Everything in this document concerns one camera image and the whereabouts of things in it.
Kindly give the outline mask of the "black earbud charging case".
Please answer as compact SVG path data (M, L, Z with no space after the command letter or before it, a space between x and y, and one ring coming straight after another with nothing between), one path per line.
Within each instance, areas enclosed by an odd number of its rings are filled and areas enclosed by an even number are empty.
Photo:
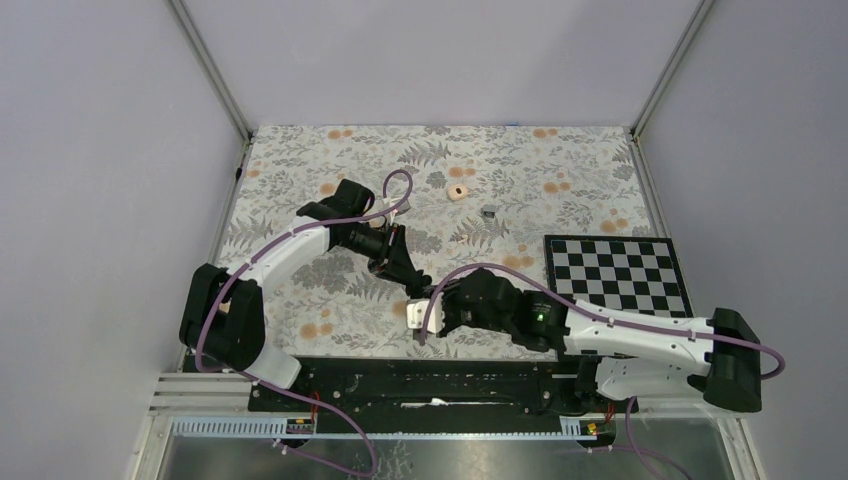
M408 294L410 299L425 299L430 298L433 295L434 290L436 289L435 285L416 285L411 286L406 289L406 293Z

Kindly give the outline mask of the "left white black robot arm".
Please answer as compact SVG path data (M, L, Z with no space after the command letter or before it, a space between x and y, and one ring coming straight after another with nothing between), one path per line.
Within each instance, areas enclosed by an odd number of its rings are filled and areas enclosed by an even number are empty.
M335 247L367 258L376 277L404 287L412 298L432 283L414 267L406 229L390 221L405 197L380 211L375 194L351 180L309 202L287 229L235 268L201 265L193 274L179 340L192 351L198 371L230 370L272 386L272 398L288 411L309 401L310 385L300 362L274 345L266 331L264 304L290 276Z

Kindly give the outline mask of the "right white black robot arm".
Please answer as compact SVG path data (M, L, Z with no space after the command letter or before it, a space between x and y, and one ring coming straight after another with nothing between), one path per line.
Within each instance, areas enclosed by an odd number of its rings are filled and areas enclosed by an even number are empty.
M494 264L462 267L414 308L420 333L460 327L504 333L527 350L590 360L573 386L575 402L597 412L610 401L698 395L737 413L762 408L759 338L735 310L672 318L573 300L538 283L522 290Z

